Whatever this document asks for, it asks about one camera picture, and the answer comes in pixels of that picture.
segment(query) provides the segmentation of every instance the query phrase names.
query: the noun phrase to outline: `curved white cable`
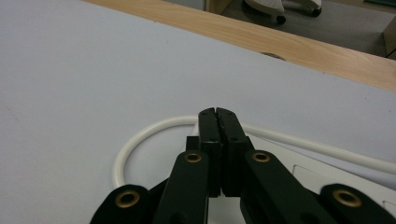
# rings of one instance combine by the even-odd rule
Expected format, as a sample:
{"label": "curved white cable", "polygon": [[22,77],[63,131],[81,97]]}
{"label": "curved white cable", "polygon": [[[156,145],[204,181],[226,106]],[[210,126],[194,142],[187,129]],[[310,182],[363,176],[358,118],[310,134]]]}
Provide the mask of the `curved white cable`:
{"label": "curved white cable", "polygon": [[[115,188],[125,185],[123,176],[123,169],[125,162],[131,154],[132,150],[137,147],[142,141],[151,135],[167,128],[180,125],[193,125],[198,121],[197,116],[183,116],[158,121],[144,130],[134,135],[120,150],[113,164],[113,185]],[[377,171],[396,175],[396,164],[388,161],[381,161],[350,151],[343,150],[339,147],[331,147],[321,143],[309,141],[292,135],[274,132],[264,128],[258,128],[248,124],[241,124],[246,133],[256,135],[268,140],[286,145],[304,148],[323,155],[327,155],[342,161],[348,161],[360,166],[371,168]]]}

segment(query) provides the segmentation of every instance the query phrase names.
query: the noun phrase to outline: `wooden furniture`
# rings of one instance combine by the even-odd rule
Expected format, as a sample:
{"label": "wooden furniture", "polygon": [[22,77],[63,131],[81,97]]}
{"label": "wooden furniture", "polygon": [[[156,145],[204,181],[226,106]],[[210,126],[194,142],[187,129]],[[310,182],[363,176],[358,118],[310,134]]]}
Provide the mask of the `wooden furniture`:
{"label": "wooden furniture", "polygon": [[85,0],[258,52],[291,63],[396,91],[396,62],[352,49],[158,0]]}

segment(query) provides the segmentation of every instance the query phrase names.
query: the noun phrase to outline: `white table surface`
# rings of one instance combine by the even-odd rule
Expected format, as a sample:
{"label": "white table surface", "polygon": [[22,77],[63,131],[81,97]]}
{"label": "white table surface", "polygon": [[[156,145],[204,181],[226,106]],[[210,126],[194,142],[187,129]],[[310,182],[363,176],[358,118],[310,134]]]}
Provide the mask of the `white table surface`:
{"label": "white table surface", "polygon": [[[0,0],[0,223],[89,223],[130,136],[212,106],[396,162],[394,92],[81,1]],[[163,180],[190,131],[142,144],[127,181]],[[396,189],[394,175],[323,160]],[[230,206],[209,223],[241,223]]]}

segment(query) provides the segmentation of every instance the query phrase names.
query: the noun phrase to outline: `floor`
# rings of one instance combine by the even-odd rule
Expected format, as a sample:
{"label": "floor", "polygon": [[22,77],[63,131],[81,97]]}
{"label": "floor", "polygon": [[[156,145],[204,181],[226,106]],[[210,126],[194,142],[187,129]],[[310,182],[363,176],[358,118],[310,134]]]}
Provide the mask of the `floor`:
{"label": "floor", "polygon": [[263,14],[243,2],[233,0],[222,15],[266,26],[290,34],[385,57],[382,32],[395,14],[322,0],[322,13],[311,17],[312,9],[284,1],[286,22]]}

